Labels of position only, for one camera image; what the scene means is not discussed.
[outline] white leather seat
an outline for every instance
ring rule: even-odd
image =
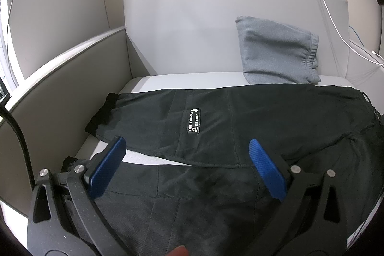
[[[321,82],[317,86],[336,85],[342,87],[354,87],[348,80],[338,76],[321,75]],[[193,73],[193,74],[168,74],[158,76],[137,77],[128,82],[120,93],[148,92],[160,89],[209,89],[228,86],[249,85],[242,72],[215,72],[215,73]],[[101,152],[107,144],[92,135],[84,142],[77,158],[89,159],[96,153]],[[146,165],[174,164],[184,165],[162,158],[147,156],[141,153],[127,150],[124,162]]]

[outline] black pants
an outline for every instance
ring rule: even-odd
[[[189,118],[191,110],[196,108],[200,112],[200,131],[190,133]],[[120,135],[126,139],[129,150],[196,166],[193,169],[179,169],[178,166],[168,165],[123,165],[142,168],[143,172],[151,174],[141,175],[131,169],[123,171],[119,183],[127,188],[126,185],[135,188],[138,193],[113,193],[115,191],[110,188],[115,188],[114,184],[118,183],[114,179],[115,182],[111,182],[109,191],[100,198],[101,202],[98,202],[107,219],[122,220],[122,215],[116,213],[124,202],[119,197],[129,198],[127,201],[134,207],[124,209],[127,214],[124,224],[132,225],[130,230],[126,228],[126,232],[121,232],[125,233],[122,235],[125,235],[126,239],[135,236],[133,229],[144,229],[144,232],[151,229],[151,223],[146,226],[145,220],[159,218],[159,223],[163,224],[158,226],[168,227],[168,220],[177,219],[185,229],[178,231],[181,234],[179,239],[175,239],[178,234],[171,230],[170,236],[167,237],[169,245],[166,250],[174,247],[171,242],[183,244],[183,241],[191,240],[196,244],[196,255],[226,255],[223,249],[231,249],[224,242],[232,242],[230,246],[235,249],[244,243],[235,243],[234,233],[237,233],[238,229],[243,229],[244,235],[250,236],[250,233],[255,235],[260,230],[259,225],[264,225],[262,217],[270,216],[267,212],[273,210],[273,201],[248,155],[248,144],[253,138],[256,138],[266,151],[283,156],[289,165],[297,164],[312,173],[323,173],[330,168],[336,172],[346,206],[348,234],[366,219],[384,183],[383,130],[380,121],[375,109],[364,96],[349,87],[273,84],[210,90],[172,89],[109,94],[103,107],[91,119],[86,131],[106,142],[113,136]],[[246,174],[243,180],[238,181],[237,175],[241,170]],[[224,189],[214,191],[217,189],[214,180],[198,184],[196,177],[189,175],[190,171],[198,172],[199,177],[217,171],[220,179],[226,181],[226,185],[241,186],[241,195],[236,192],[226,193]],[[132,173],[139,175],[141,181],[135,179]],[[162,202],[162,196],[158,193],[154,196],[153,192],[149,191],[153,185],[159,185],[162,179],[177,190],[185,184],[194,185],[194,195],[198,194],[198,200],[191,200],[190,194],[186,196],[189,200],[185,200],[182,193],[175,193],[174,197],[171,196],[173,200],[167,198],[168,203],[173,204],[164,204],[166,209],[162,210],[160,207],[163,204],[160,203],[166,203]],[[252,185],[252,181],[257,181],[258,187],[252,186],[252,199],[245,198],[243,193],[247,192],[242,187]],[[216,197],[211,198],[211,193],[216,194]],[[227,200],[234,205],[222,205],[223,201]],[[184,206],[188,205],[191,209],[199,211],[198,216],[196,211],[193,213],[193,218],[201,216],[201,219],[211,218],[213,214],[222,216],[223,207],[228,207],[230,216],[234,217],[234,221],[229,222],[233,228],[230,226],[228,231],[225,230],[228,227],[224,226],[226,221],[222,217],[220,228],[214,232],[204,226],[199,231],[192,226],[193,230],[188,232],[188,226],[192,223],[188,215],[193,210],[186,208],[187,213],[178,215],[179,210],[184,211]],[[133,213],[131,209],[134,211],[135,207],[139,211],[147,207],[140,213],[140,221],[137,220],[138,217],[130,216]],[[238,215],[243,212],[247,212],[247,222]],[[196,235],[200,236],[201,240],[193,239]],[[216,246],[214,250],[202,246],[202,241],[206,239],[209,242],[212,235],[220,242],[218,245],[211,244]],[[144,234],[139,237],[141,242],[151,242],[151,248],[162,246],[161,252],[154,255],[164,253],[163,239],[166,238],[153,237],[148,241],[148,236]]]

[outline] blue cable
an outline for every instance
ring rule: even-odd
[[[358,37],[359,41],[361,42],[362,46],[365,47],[364,44],[362,43],[361,39],[360,39],[360,36],[359,36],[358,33],[355,31],[355,29],[354,29],[353,27],[351,27],[351,26],[349,26],[349,27],[352,29],[352,31],[355,32],[355,34],[356,34],[356,36]]]

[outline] silver bolt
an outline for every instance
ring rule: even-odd
[[[300,168],[300,166],[292,165],[292,166],[291,166],[291,172],[292,172],[292,173],[295,173],[295,174],[300,173],[300,172],[301,172],[301,168]]]
[[[41,171],[40,171],[40,176],[41,177],[44,177],[44,176],[46,176],[48,174],[48,169],[42,169]]]
[[[74,168],[74,171],[75,171],[76,173],[81,173],[83,170],[84,170],[84,165],[77,165],[77,166]]]
[[[327,175],[328,175],[329,177],[335,177],[335,176],[336,176],[336,173],[335,173],[334,170],[329,169],[329,170],[327,170]]]

